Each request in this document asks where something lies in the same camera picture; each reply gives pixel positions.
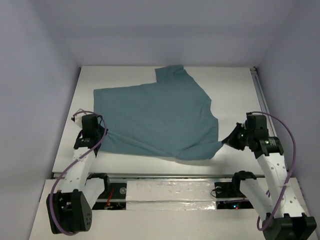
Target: gray wall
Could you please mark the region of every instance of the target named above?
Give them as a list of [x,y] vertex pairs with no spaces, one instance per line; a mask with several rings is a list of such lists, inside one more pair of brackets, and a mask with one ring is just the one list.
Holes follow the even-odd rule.
[[[320,1],[298,1],[259,65],[258,74],[271,113],[292,129],[297,143],[294,172],[306,203],[320,223]],[[287,160],[292,144],[286,131]]]
[[78,65],[41,0],[0,1],[0,238],[29,238]]
[[296,0],[46,0],[82,65],[256,66]]

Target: white table surface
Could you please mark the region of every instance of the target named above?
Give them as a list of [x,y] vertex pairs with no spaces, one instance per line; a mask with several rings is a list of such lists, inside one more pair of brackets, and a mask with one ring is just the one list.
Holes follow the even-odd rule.
[[[70,119],[78,109],[93,110],[94,89],[126,87],[156,81],[150,66],[84,66],[75,89],[60,146],[53,166],[61,173],[73,158],[73,146],[80,128]],[[236,122],[246,120],[246,112],[260,110],[249,68],[186,67],[186,71],[212,99],[211,111],[218,118],[219,140],[227,137]],[[208,160],[183,161],[174,158],[115,154],[100,151],[91,166],[92,173],[114,176],[232,176],[246,170],[263,172],[249,149],[237,151],[223,146]]]
[[[46,198],[55,180],[46,180],[29,240],[264,240],[254,209],[238,210],[93,210],[92,227],[74,237],[52,234]],[[259,184],[267,190],[264,178]],[[298,182],[289,182],[309,215]],[[143,188],[137,188],[143,194]],[[308,240],[317,240],[315,232]]]

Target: white enclosure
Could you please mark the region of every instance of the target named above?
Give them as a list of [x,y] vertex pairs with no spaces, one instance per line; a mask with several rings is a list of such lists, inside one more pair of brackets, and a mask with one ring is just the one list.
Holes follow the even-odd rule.
[[[222,88],[228,81],[243,81],[235,84],[239,89],[245,87],[243,97],[247,99],[242,106],[236,102],[237,107],[229,109],[229,119],[218,117],[224,129],[222,135],[219,133],[220,139],[232,130],[236,119],[243,121],[246,111],[257,110],[263,102],[253,85],[257,81],[250,78],[249,67],[257,67],[270,113],[283,119],[296,138],[294,176],[310,214],[319,222],[319,12],[318,0],[0,1],[1,239],[29,239],[45,180],[52,173],[60,173],[70,161],[63,162],[61,149],[72,147],[76,136],[71,134],[68,138],[63,132],[66,122],[67,131],[72,129],[67,116],[78,107],[74,101],[79,91],[91,91],[104,75],[117,75],[116,68],[93,67],[98,65],[208,66],[202,71],[195,70],[201,67],[189,67],[187,71],[211,98],[216,96],[211,84]],[[79,78],[82,66],[86,67]],[[213,66],[239,68],[217,72]],[[144,69],[148,70],[138,70],[145,75],[143,81],[154,81],[149,78],[153,68]],[[92,86],[85,85],[84,81],[90,78]],[[117,84],[136,85],[143,81],[124,80]],[[116,87],[112,81],[106,87],[112,85]],[[291,140],[279,124],[274,125],[290,165]],[[231,165],[237,154],[226,150],[223,156],[227,159],[219,159],[219,169],[207,162],[183,165],[158,159],[151,175],[211,176],[213,172],[221,177],[242,170],[241,167],[261,175],[249,160]],[[107,167],[115,175],[142,173],[126,161],[114,161]],[[137,161],[139,169],[146,172],[148,163]],[[100,169],[100,163],[98,159],[93,168]],[[247,223],[240,228],[247,229]]]

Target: purple cable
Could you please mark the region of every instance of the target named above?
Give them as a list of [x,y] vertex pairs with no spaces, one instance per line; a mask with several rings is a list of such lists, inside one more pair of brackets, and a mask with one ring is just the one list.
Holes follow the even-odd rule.
[[[78,111],[76,112],[75,114],[73,114],[72,116],[75,117],[76,115],[78,114],[95,114],[97,116],[99,116],[99,114],[93,112],[93,111]],[[89,153],[91,153],[93,150],[95,150],[102,142],[103,140],[105,139],[106,137],[106,134],[107,134],[107,125],[106,125],[106,122],[104,120],[104,118],[101,116],[101,119],[103,121],[103,125],[104,125],[104,132],[103,132],[103,136],[102,138],[98,141],[98,143],[96,145],[94,145],[92,148],[90,148],[88,151],[86,151],[83,155],[81,155],[79,157],[79,159],[83,159],[85,156],[87,156]],[[61,225],[59,224],[58,220],[57,220],[57,217],[55,215],[55,211],[54,211],[54,204],[53,204],[53,198],[54,198],[54,191],[56,189],[56,186],[58,185],[58,182],[62,179],[62,177],[68,172],[68,170],[70,168],[72,168],[79,160],[76,159],[74,162],[72,162],[69,166],[66,167],[66,169],[60,174],[60,176],[56,179],[56,181],[54,182],[53,186],[52,186],[52,189],[51,189],[51,192],[50,192],[50,196],[49,196],[49,208],[50,208],[50,213],[51,213],[51,216],[52,216],[52,220],[56,226],[56,228],[62,233],[62,234],[65,234],[67,236],[73,236],[73,235],[76,235],[77,233],[76,232],[68,232],[68,231],[65,231]]]
[[[284,186],[283,186],[283,188],[282,188],[282,190],[281,190],[281,192],[280,192],[280,195],[279,195],[278,200],[276,201],[276,204],[275,204],[275,206],[274,206],[274,208],[273,208],[273,211],[272,211],[270,217],[266,220],[265,224],[264,224],[262,227],[259,226],[260,216],[259,216],[258,219],[257,219],[256,227],[258,228],[259,231],[264,231],[264,230],[266,230],[266,229],[269,227],[269,225],[271,224],[272,219],[273,219],[273,217],[275,216],[275,214],[276,214],[276,212],[277,212],[277,210],[278,210],[278,208],[279,208],[279,206],[280,206],[280,204],[281,204],[282,198],[284,197],[285,190],[286,190],[286,188],[287,188],[287,186],[286,186],[285,184],[287,184],[287,183],[289,182],[290,177],[291,177],[291,175],[292,175],[292,173],[293,173],[293,171],[294,171],[295,165],[296,165],[297,146],[296,146],[296,140],[295,140],[294,135],[292,134],[291,130],[290,130],[289,127],[288,127],[283,121],[281,121],[279,118],[277,118],[277,117],[275,117],[275,116],[273,116],[273,115],[271,115],[271,114],[269,114],[269,113],[262,112],[262,111],[252,111],[251,113],[253,113],[253,114],[264,114],[264,115],[268,115],[268,116],[272,117],[273,119],[277,120],[277,121],[278,121],[279,123],[281,123],[281,124],[284,126],[284,128],[287,130],[287,132],[289,133],[289,135],[290,135],[290,137],[291,137],[292,144],[293,144],[293,157],[292,157],[291,169],[290,169],[289,172],[287,173],[287,177],[286,177],[286,179],[285,179],[285,181],[284,181]],[[269,190],[266,192],[266,194],[268,195],[268,197],[270,197],[270,191],[269,191]]]

